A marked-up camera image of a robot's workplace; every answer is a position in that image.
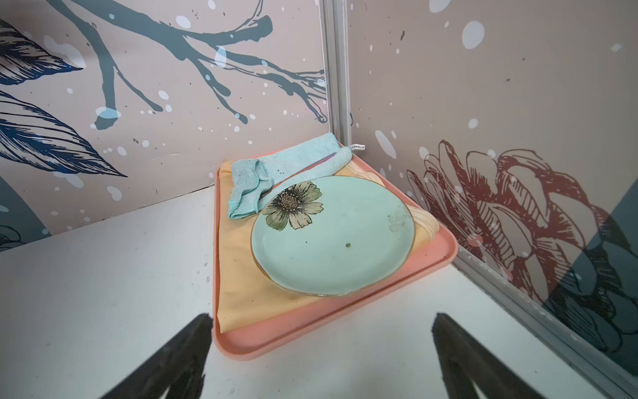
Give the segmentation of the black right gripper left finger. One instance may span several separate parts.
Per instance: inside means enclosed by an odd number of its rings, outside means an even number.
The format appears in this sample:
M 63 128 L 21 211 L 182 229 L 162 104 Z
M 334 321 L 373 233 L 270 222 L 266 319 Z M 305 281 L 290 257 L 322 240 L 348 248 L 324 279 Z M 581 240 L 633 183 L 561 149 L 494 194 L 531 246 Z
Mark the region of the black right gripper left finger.
M 104 397 L 200 398 L 213 327 L 209 314 L 198 315 Z

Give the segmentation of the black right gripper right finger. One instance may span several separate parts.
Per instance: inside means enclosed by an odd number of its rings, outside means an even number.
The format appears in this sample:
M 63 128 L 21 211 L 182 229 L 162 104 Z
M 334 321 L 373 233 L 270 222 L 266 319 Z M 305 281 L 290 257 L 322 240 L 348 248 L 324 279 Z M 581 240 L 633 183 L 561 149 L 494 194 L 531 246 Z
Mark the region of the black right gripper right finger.
M 448 397 L 540 398 L 448 314 L 437 314 L 432 335 Z

